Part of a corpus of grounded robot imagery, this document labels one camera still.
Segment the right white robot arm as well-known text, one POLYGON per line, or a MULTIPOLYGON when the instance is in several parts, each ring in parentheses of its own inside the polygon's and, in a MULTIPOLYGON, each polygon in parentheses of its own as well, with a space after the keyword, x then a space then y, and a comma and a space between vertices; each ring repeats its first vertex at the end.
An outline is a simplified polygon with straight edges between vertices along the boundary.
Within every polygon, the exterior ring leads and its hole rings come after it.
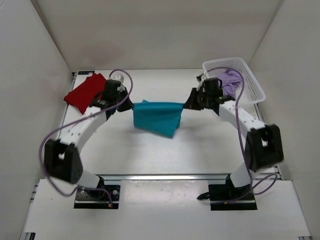
POLYGON ((256 119, 240 107, 239 101, 239 98, 224 95, 222 81, 214 77, 202 80, 192 88, 183 105, 188 110, 212 110, 237 130, 244 162, 230 174, 231 183, 224 188, 230 200, 242 195, 242 187, 251 185, 255 174, 284 160, 280 128, 256 119))

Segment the red t shirt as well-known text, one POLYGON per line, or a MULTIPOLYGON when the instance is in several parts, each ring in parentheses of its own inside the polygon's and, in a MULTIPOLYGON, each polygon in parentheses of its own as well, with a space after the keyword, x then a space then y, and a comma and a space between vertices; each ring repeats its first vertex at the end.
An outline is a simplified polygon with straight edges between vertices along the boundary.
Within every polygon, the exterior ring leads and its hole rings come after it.
POLYGON ((78 87, 70 91, 63 100, 67 104, 77 108, 83 115, 95 95, 104 90, 106 81, 102 74, 94 73, 87 77, 78 87))

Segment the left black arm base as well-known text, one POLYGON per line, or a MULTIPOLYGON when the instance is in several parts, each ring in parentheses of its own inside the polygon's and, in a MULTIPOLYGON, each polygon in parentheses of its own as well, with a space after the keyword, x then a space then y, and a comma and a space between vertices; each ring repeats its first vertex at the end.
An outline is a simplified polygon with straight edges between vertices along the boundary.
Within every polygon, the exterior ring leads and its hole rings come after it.
POLYGON ((74 197, 74 209, 117 210, 120 203, 121 181, 105 180, 103 190, 78 188, 74 197))

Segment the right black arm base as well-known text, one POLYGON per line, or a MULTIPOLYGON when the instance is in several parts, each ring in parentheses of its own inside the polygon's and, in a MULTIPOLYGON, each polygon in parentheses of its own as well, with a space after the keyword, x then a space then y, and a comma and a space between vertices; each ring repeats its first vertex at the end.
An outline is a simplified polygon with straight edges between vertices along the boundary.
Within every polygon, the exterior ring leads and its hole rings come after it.
POLYGON ((211 211, 255 211, 256 199, 250 185, 234 187, 230 181, 224 184, 209 184, 208 191, 200 194, 199 201, 209 200, 211 211))

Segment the blue t shirt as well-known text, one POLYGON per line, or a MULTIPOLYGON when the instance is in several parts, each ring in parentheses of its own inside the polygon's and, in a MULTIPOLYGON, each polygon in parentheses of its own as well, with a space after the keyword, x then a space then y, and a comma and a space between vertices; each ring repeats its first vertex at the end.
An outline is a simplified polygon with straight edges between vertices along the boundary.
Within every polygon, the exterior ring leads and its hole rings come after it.
POLYGON ((136 102, 133 108, 135 128, 172 138, 180 127, 183 104, 179 102, 136 102))

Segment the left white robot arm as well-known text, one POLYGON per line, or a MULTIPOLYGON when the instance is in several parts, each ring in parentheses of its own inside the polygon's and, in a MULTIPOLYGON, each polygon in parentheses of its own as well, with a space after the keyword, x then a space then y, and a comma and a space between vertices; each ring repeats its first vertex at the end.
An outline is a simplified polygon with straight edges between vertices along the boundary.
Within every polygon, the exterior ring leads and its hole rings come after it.
POLYGON ((44 168, 50 177, 84 187, 93 200, 105 194, 103 179, 84 169, 80 153, 100 126, 115 112, 131 110, 134 104, 120 74, 105 81, 103 91, 97 93, 84 112, 84 120, 71 125, 60 138, 49 139, 44 145, 44 168))

